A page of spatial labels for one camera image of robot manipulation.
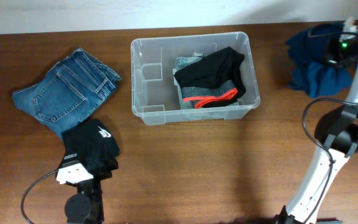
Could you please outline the dark blue shirt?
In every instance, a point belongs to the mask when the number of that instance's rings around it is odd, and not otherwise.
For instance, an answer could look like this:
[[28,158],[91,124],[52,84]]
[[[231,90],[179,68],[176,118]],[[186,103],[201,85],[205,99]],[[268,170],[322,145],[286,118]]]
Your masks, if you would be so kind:
[[311,98],[331,96],[352,85],[352,77],[345,68],[334,68],[325,61],[329,41],[337,41],[339,36],[309,38],[313,35],[340,32],[340,23],[323,24],[316,28],[303,30],[290,37],[285,45],[289,46],[288,56],[295,63],[291,72],[290,88],[304,91]]

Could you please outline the clear plastic storage bin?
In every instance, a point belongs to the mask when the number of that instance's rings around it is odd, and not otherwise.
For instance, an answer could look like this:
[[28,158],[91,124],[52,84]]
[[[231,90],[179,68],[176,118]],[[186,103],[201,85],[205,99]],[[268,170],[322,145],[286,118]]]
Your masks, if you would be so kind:
[[[240,70],[246,93],[236,106],[183,110],[173,77],[176,58],[194,52],[209,55],[225,47],[245,56]],[[132,112],[146,125],[241,119],[260,105],[250,41],[244,32],[135,39],[131,43],[131,78]]]

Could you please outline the black Nike garment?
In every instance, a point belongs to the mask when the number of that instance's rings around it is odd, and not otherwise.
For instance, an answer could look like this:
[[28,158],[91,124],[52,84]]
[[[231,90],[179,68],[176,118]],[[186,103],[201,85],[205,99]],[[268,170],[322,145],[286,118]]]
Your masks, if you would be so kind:
[[108,179],[119,168],[119,147],[110,130],[98,119],[87,119],[62,133],[65,155],[60,166],[77,161],[93,175]]

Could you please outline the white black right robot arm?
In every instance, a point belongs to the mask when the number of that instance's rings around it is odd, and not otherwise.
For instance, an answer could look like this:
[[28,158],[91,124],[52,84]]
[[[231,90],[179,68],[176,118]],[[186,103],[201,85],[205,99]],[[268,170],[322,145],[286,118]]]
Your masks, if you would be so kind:
[[316,148],[295,196],[275,217],[276,223],[316,223],[318,211],[334,178],[358,152],[358,22],[325,23],[304,30],[286,42],[295,62],[290,86],[303,90],[312,105],[329,101],[338,108],[323,115],[315,131],[305,131]]

